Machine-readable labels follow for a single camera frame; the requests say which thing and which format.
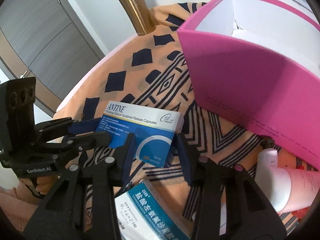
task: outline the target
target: pink bottle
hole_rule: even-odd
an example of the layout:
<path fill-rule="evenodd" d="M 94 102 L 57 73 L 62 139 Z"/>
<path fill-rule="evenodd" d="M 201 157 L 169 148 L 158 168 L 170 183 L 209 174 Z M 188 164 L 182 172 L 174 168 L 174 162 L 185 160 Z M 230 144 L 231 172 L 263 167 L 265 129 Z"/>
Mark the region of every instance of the pink bottle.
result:
<path fill-rule="evenodd" d="M 277 167 L 273 140 L 261 143 L 255 181 L 278 213 L 309 207 L 320 188 L 320 172 Z"/>

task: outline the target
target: open pink box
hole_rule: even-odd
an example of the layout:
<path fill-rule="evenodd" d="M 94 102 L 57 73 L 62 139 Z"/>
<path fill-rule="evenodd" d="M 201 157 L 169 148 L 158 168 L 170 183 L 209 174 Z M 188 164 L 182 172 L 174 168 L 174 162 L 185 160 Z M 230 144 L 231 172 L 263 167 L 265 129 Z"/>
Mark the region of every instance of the open pink box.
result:
<path fill-rule="evenodd" d="M 212 0 L 178 29 L 199 106 L 320 169 L 320 26 L 278 0 Z"/>

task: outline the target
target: black lid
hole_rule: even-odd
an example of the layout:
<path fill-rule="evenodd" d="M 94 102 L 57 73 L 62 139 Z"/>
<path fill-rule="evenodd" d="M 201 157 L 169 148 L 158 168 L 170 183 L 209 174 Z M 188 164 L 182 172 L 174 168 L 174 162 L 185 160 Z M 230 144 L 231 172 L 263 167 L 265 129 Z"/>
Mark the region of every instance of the black lid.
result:
<path fill-rule="evenodd" d="M 273 148 L 275 141 L 270 136 L 263 136 L 263 141 L 260 143 L 263 149 Z"/>

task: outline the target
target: white bottle cap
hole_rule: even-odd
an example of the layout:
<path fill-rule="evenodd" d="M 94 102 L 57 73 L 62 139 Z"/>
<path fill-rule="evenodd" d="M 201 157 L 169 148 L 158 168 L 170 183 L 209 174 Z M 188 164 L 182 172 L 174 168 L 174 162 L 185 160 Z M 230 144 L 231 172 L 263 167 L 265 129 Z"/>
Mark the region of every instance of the white bottle cap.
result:
<path fill-rule="evenodd" d="M 291 192 L 289 173 L 278 167 L 260 167 L 255 181 L 270 201 L 273 208 L 280 212 L 286 206 Z"/>

